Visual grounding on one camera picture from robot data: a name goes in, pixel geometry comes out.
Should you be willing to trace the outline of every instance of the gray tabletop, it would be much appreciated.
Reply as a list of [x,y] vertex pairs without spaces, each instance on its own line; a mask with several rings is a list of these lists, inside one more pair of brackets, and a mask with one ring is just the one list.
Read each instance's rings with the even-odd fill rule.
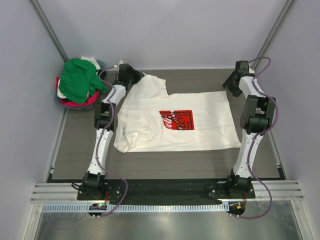
[[[168,94],[223,91],[221,86],[231,69],[146,70],[141,71],[166,79]],[[112,82],[114,71],[107,74]],[[227,92],[238,138],[241,141],[240,116],[245,97]],[[96,141],[94,110],[67,114],[62,139],[54,164],[53,179],[82,179],[90,164]],[[235,164],[239,148],[185,152],[127,152],[113,147],[111,140],[105,167],[126,179],[192,179],[225,178]],[[266,135],[259,145],[253,172],[257,177],[276,178],[279,173],[276,160]]]

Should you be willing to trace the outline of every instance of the green cloth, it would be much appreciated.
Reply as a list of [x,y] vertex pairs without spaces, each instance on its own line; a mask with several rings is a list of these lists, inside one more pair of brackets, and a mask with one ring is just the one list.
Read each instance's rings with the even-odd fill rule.
[[93,96],[97,89],[106,93],[106,87],[96,72],[95,65],[87,60],[78,58],[68,60],[60,75],[60,92],[77,104],[87,101],[88,91],[90,96]]

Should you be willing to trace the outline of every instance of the shirt logo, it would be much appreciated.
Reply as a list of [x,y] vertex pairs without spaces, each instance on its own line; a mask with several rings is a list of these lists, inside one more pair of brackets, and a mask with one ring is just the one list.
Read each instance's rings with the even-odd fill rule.
[[171,130],[195,130],[192,110],[159,111],[164,126]]

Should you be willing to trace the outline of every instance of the metal grille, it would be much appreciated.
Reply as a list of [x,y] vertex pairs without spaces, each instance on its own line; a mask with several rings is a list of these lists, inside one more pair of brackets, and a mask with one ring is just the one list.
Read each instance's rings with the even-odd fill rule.
[[[92,203],[45,203],[42,213],[94,213],[89,210]],[[115,205],[107,204],[107,212]],[[220,205],[195,205],[195,206],[146,206],[146,205],[120,205],[114,213],[181,213],[181,212],[226,212],[229,211],[228,202]]]

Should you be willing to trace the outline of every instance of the pile of clothes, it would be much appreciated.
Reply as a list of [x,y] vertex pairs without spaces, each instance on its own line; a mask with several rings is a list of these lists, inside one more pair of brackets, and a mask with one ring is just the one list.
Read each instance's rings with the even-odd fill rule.
[[105,78],[106,72],[99,76],[105,67],[103,62],[94,58],[68,60],[63,66],[63,73],[55,81],[55,102],[67,109],[92,109],[100,92],[107,92],[101,81]]

